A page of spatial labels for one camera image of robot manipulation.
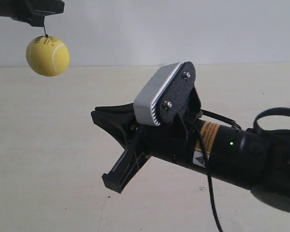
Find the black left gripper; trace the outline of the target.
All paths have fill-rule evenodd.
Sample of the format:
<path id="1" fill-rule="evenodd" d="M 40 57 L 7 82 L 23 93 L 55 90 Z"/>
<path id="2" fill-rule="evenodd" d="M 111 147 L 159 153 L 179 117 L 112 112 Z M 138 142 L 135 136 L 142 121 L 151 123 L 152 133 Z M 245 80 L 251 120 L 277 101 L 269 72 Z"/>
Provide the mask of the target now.
<path id="1" fill-rule="evenodd" d="M 42 27 L 46 16 L 64 12 L 62 0 L 0 0 L 0 17 Z"/>

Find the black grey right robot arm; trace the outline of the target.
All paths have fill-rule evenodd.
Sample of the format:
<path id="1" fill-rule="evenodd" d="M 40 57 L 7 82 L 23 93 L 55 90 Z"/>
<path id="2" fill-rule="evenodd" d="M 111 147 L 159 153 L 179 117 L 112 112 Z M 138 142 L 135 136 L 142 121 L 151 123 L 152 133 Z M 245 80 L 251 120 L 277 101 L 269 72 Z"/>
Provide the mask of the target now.
<path id="1" fill-rule="evenodd" d="M 290 130 L 241 130 L 194 113 L 170 126 L 136 122 L 131 104 L 96 107 L 95 125 L 108 132 L 124 151 L 102 175 L 104 185 L 121 193 L 151 158 L 210 173 L 213 178 L 251 191 L 259 201 L 290 212 Z"/>

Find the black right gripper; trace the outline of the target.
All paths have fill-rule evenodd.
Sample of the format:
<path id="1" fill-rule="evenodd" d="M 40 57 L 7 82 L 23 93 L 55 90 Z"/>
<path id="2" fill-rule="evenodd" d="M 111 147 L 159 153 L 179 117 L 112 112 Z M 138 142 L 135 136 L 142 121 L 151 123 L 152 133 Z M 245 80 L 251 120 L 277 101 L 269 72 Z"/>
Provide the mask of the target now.
<path id="1" fill-rule="evenodd" d="M 208 174 L 209 159 L 204 158 L 201 145 L 208 121 L 176 117 L 169 126 L 141 125 L 132 103 L 97 106 L 91 117 L 124 149 L 111 170 L 102 175 L 105 187 L 114 192 L 121 193 L 151 157 Z"/>

